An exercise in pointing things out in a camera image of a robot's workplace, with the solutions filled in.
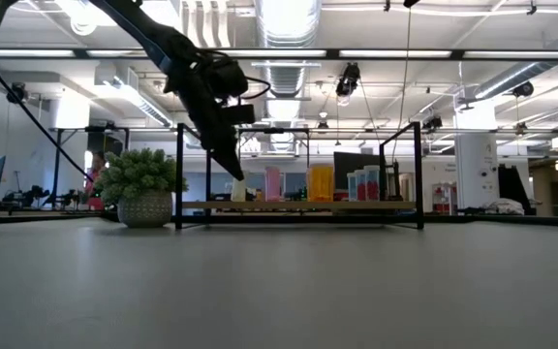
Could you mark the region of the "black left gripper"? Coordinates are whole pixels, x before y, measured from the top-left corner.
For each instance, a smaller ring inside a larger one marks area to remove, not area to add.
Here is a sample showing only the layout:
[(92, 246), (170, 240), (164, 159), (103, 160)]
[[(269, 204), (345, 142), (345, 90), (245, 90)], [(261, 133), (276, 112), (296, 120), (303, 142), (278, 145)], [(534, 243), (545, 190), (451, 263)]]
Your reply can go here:
[(236, 180), (243, 180), (236, 153), (233, 129), (220, 118), (220, 106), (216, 102), (207, 77), (209, 62), (187, 61), (174, 58), (166, 65), (166, 93), (175, 94), (190, 120), (201, 136), (201, 146)]

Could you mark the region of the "tall pink pill bottle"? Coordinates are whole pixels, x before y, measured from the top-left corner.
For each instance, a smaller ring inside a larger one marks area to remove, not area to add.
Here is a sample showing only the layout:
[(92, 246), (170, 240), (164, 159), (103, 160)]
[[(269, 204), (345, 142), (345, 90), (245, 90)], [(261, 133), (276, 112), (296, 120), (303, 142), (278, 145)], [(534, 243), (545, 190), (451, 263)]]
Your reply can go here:
[(265, 199), (268, 202), (281, 200), (281, 172), (277, 167), (265, 168)]

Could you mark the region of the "orange pill bottle white cap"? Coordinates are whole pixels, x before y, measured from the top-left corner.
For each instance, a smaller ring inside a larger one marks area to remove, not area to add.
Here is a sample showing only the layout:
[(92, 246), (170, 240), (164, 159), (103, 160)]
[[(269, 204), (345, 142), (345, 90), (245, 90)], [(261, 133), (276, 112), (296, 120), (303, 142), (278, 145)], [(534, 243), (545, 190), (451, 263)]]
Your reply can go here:
[(314, 164), (307, 171), (307, 200), (332, 202), (334, 194), (334, 169), (330, 164)]

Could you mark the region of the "green plant in patterned pot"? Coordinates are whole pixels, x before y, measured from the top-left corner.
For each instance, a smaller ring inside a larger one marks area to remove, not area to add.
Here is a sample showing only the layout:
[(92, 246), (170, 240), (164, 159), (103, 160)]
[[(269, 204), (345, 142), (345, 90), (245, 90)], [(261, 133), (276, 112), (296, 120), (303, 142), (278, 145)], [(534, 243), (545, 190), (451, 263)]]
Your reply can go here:
[[(177, 162), (162, 149), (108, 153), (97, 187), (105, 206), (114, 206), (128, 228), (160, 228), (173, 216)], [(183, 178), (180, 188), (188, 190)]]

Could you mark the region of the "black monitor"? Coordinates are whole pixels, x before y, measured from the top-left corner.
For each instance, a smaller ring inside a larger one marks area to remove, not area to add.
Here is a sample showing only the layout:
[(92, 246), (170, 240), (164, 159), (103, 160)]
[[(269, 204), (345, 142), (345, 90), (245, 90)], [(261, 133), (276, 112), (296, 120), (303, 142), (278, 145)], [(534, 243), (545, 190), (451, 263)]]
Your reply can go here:
[(334, 152), (334, 185), (336, 190), (347, 190), (347, 174), (362, 170), (365, 166), (380, 165), (381, 157), (373, 154)]

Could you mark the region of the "person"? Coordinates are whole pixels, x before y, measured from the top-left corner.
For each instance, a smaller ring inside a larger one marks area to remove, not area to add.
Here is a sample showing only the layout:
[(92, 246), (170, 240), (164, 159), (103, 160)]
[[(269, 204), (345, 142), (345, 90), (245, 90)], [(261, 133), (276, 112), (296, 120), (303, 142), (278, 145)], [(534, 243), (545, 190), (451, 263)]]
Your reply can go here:
[(103, 151), (96, 151), (92, 154), (92, 164), (90, 167), (90, 178), (85, 184), (87, 204), (90, 210), (103, 210), (105, 205), (101, 198), (101, 190), (97, 187), (97, 181), (101, 173), (107, 167), (106, 157)]

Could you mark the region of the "black ceiling spotlight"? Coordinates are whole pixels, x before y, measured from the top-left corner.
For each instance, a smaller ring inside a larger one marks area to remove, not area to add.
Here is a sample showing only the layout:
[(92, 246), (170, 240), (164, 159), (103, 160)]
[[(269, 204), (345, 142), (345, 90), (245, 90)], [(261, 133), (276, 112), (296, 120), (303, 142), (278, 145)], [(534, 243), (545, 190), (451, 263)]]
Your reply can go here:
[(431, 116), (421, 123), (421, 129), (426, 130), (428, 133), (434, 132), (443, 127), (443, 120), (440, 115)]
[(533, 95), (534, 91), (535, 91), (534, 85), (532, 84), (532, 82), (527, 80), (527, 81), (523, 82), (522, 84), (518, 85), (517, 87), (515, 87), (511, 91), (511, 94), (515, 98), (530, 97), (530, 96)]
[(23, 82), (12, 83), (6, 98), (11, 104), (24, 104), (28, 99), (28, 92), (25, 89), (25, 84)]
[(356, 62), (349, 62), (340, 75), (335, 93), (338, 97), (350, 97), (360, 81), (360, 68)]

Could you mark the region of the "black background metal stand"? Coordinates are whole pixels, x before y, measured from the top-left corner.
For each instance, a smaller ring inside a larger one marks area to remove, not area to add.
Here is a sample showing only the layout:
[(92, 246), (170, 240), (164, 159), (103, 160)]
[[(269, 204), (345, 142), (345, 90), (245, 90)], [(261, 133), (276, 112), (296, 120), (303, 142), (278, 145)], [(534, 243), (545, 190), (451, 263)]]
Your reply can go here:
[(52, 143), (55, 147), (54, 164), (53, 164), (53, 180), (52, 189), (50, 196), (46, 200), (47, 203), (51, 204), (52, 208), (56, 208), (57, 204), (60, 202), (59, 197), (59, 182), (60, 182), (60, 165), (62, 159), (65, 159), (67, 163), (73, 168), (73, 170), (82, 175), (84, 178), (88, 178), (88, 173), (83, 169), (83, 167), (71, 156), (70, 152), (65, 149), (65, 144), (70, 140), (74, 139), (77, 134), (87, 135), (88, 133), (106, 133), (106, 134), (116, 134), (120, 133), (124, 135), (124, 150), (130, 148), (131, 144), (131, 132), (132, 129), (129, 127), (117, 127), (114, 125), (107, 126), (86, 126), (81, 128), (50, 128), (50, 132), (55, 133), (55, 138), (52, 139)]

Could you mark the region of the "gray table mat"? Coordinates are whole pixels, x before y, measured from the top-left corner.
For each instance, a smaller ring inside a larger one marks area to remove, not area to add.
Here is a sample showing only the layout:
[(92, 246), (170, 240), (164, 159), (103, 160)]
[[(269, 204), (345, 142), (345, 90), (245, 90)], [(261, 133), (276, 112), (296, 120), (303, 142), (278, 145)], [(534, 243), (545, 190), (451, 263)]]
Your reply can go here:
[(558, 348), (558, 228), (2, 224), (7, 348)]

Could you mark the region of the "overhead LED light bar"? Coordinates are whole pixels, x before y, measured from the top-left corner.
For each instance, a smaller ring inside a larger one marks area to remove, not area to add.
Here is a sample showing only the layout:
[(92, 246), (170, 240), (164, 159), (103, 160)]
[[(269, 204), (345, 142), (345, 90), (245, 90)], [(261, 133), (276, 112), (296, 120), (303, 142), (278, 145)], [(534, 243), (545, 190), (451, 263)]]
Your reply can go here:
[[(558, 49), (356, 49), (356, 48), (226, 48), (204, 53), (228, 55), (244, 60), (332, 60), (332, 61), (494, 61), (555, 62)], [(140, 48), (0, 48), (0, 59), (123, 59), (147, 60)]]

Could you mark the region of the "white rack red bins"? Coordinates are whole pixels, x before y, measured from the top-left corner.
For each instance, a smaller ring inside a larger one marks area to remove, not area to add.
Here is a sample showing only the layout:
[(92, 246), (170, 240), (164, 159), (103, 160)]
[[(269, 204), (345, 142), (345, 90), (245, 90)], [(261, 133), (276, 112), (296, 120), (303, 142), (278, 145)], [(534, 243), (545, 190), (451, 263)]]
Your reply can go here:
[(455, 215), (457, 211), (457, 187), (455, 182), (432, 185), (432, 210), (442, 215)]

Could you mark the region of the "white square column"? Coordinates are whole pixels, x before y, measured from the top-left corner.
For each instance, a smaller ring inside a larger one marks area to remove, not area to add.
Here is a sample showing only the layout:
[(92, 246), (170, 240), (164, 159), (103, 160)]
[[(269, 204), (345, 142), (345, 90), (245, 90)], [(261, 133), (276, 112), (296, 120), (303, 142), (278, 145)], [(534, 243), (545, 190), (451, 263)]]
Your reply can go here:
[(455, 137), (458, 207), (478, 208), (499, 198), (497, 144), (493, 134)]

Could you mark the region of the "white crumpled cloth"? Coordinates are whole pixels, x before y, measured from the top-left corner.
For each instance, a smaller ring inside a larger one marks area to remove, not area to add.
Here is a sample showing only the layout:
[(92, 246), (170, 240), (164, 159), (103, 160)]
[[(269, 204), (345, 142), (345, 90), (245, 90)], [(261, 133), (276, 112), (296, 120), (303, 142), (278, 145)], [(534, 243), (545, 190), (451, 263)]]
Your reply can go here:
[(491, 203), (485, 204), (482, 209), (487, 214), (499, 215), (524, 215), (525, 210), (520, 202), (515, 200), (500, 198)]

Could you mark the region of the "wooden shelf black metal frame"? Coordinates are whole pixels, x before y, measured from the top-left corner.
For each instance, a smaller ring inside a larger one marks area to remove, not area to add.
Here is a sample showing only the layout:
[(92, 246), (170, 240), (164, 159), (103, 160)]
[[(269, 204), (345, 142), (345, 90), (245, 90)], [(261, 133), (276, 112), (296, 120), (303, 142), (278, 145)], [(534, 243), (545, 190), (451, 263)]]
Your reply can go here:
[[(422, 230), (424, 228), (425, 219), (424, 219), (424, 211), (423, 211), (423, 203), (422, 203), (422, 149), (421, 149), (421, 127), (420, 123), (415, 121), (411, 122), (406, 127), (402, 128), (400, 131), (397, 131), (395, 134), (390, 136), (387, 140), (382, 142), (379, 145), (379, 160), (380, 166), (386, 167), (385, 164), (385, 154), (384, 154), (384, 147), (387, 143), (396, 140), (402, 134), (408, 132), (409, 130), (414, 130), (414, 152), (415, 152), (415, 170), (417, 175), (417, 201), (415, 202), (416, 213), (410, 216), (409, 222), (414, 222), (417, 225), (417, 230)], [(211, 160), (212, 160), (212, 153), (207, 150), (206, 151), (206, 202), (197, 202), (197, 203), (189, 203), (182, 201), (182, 189), (180, 188), (181, 184), (183, 183), (183, 155), (184, 155), (184, 134), (188, 133), (192, 135), (196, 139), (200, 139), (201, 136), (198, 135), (193, 129), (187, 126), (184, 123), (178, 123), (176, 127), (176, 162), (178, 163), (176, 169), (176, 192), (175, 192), (175, 215), (172, 218), (172, 221), (175, 225), (176, 230), (181, 230), (183, 228), (183, 223), (185, 222), (183, 216), (183, 209), (185, 205), (190, 205), (192, 208), (202, 208), (205, 210), (203, 222), (208, 224), (210, 222), (211, 212), (210, 210), (213, 208), (225, 208), (225, 207), (235, 207), (236, 209), (255, 209), (255, 205), (246, 204), (246, 203), (220, 203), (220, 202), (210, 202), (210, 185), (211, 185)], [(382, 204), (354, 204), (351, 207), (346, 205), (342, 205), (340, 203), (333, 203), (333, 202), (270, 202), (265, 204), (260, 204), (259, 207), (263, 209), (341, 209), (343, 206), (344, 209), (391, 209), (391, 208), (399, 208), (399, 204), (392, 204), (392, 203), (382, 203)]]

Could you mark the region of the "silver ribbed ventilation duct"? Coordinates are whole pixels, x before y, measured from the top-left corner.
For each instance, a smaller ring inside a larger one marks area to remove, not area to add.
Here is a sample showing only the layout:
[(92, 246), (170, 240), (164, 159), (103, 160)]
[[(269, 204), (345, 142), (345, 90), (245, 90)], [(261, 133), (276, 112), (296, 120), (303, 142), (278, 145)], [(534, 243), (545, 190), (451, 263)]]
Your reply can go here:
[[(309, 48), (317, 38), (322, 0), (255, 0), (258, 42), (263, 48)], [(264, 77), (278, 98), (299, 95), (304, 67), (268, 67)]]

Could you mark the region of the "black aluminium rig frame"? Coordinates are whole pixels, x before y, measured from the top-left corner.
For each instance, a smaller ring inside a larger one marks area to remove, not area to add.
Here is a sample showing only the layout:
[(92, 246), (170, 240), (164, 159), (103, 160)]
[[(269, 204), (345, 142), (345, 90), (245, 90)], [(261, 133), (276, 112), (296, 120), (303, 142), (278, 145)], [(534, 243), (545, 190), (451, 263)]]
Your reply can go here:
[[(118, 222), (117, 215), (113, 212), (106, 213), (53, 213), (28, 214), (17, 212), (14, 215), (0, 215), (0, 224), (26, 223), (34, 221), (72, 220), (83, 218), (102, 218), (107, 221)], [(418, 219), (413, 215), (370, 215), (370, 216), (333, 216), (333, 215), (211, 215), (174, 216), (171, 223), (182, 224), (418, 224)], [(558, 227), (558, 216), (515, 216), (515, 215), (469, 215), (469, 216), (432, 216), (425, 215), (420, 223), (425, 224), (464, 224), (473, 222), (493, 222), (521, 225), (539, 225)]]

